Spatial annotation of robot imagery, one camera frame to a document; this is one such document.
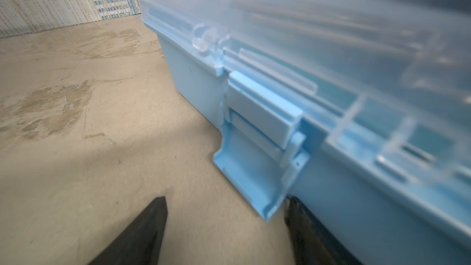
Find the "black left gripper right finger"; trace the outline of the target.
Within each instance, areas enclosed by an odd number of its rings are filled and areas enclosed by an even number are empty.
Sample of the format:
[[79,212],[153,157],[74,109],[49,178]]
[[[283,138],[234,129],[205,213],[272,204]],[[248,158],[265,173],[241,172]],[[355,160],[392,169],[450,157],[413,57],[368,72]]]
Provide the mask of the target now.
[[360,265],[297,198],[287,198],[284,214],[297,265]]

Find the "blue plastic tool box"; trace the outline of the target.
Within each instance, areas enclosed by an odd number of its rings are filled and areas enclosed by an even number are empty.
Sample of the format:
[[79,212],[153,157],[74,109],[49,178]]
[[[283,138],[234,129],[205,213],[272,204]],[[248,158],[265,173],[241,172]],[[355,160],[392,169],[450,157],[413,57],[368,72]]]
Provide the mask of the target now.
[[140,0],[213,162],[365,265],[471,262],[471,0]]

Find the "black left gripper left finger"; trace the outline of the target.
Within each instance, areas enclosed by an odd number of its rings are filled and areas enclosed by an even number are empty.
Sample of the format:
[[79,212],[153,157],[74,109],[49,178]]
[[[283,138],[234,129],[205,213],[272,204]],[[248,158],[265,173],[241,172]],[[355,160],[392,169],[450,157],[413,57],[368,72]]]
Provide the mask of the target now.
[[157,265],[167,217],[166,198],[155,198],[90,264]]

